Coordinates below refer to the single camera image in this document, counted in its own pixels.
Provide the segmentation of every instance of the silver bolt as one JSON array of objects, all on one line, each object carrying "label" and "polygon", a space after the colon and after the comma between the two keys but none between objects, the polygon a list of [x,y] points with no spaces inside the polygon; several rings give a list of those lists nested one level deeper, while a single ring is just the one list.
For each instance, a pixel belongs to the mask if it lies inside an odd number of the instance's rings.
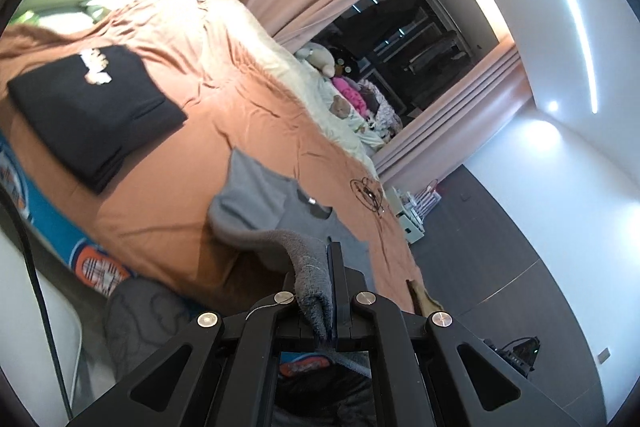
[{"label": "silver bolt", "polygon": [[203,328],[210,328],[218,323],[218,316],[215,313],[207,312],[198,317],[198,325]]},{"label": "silver bolt", "polygon": [[376,301],[376,296],[371,292],[360,292],[356,295],[356,301],[360,304],[369,306]]},{"label": "silver bolt", "polygon": [[451,315],[449,315],[447,312],[434,313],[433,317],[431,317],[431,320],[436,326],[439,326],[441,328],[447,328],[453,322]]},{"label": "silver bolt", "polygon": [[273,300],[276,301],[277,304],[291,304],[293,299],[293,293],[291,292],[278,292],[273,297]]}]

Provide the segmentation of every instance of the white plush toy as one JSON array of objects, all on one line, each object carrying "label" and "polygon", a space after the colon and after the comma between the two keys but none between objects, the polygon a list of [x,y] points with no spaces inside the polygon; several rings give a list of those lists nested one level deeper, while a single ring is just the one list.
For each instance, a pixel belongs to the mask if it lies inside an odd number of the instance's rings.
[{"label": "white plush toy", "polygon": [[331,52],[315,42],[307,42],[294,53],[298,60],[306,60],[322,73],[322,76],[333,78],[335,76],[335,60]]}]

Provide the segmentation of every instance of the orange blanket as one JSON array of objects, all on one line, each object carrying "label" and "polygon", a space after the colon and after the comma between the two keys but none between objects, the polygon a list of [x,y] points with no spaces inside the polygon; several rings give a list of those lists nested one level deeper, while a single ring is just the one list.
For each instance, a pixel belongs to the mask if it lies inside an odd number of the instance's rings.
[{"label": "orange blanket", "polygon": [[[305,105],[245,47],[210,0],[140,1],[91,29],[62,36],[10,26],[0,38],[0,128],[25,172],[49,201],[111,255],[223,313],[278,291],[282,276],[252,253],[217,243],[207,207],[226,181],[238,147],[267,168],[299,180],[319,203],[369,242],[377,291],[412,309],[405,281],[421,280],[404,234],[385,203],[378,217],[350,180],[365,166],[329,140]],[[14,76],[84,48],[124,44],[188,114],[176,133],[127,158],[99,196],[49,153],[7,98]]]}]

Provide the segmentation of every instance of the black t-shirt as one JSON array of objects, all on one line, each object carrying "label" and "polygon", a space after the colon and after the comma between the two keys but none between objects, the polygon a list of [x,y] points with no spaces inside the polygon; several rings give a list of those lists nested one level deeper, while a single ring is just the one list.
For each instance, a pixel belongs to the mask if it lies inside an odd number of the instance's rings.
[{"label": "black t-shirt", "polygon": [[98,193],[127,154],[187,118],[124,46],[60,58],[17,76],[8,89],[50,151]]}]

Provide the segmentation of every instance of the gray shirt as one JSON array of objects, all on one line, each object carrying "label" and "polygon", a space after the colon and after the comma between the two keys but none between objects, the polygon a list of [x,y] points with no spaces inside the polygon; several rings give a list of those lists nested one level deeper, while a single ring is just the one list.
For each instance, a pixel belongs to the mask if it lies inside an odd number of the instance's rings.
[{"label": "gray shirt", "polygon": [[[226,185],[209,207],[210,219],[213,213],[236,230],[291,230],[326,244],[338,241],[344,265],[361,271],[367,288],[375,291],[367,243],[357,240],[333,208],[318,204],[295,179],[265,168],[238,149],[232,150]],[[289,259],[281,253],[257,254],[269,269],[290,269]]]}]

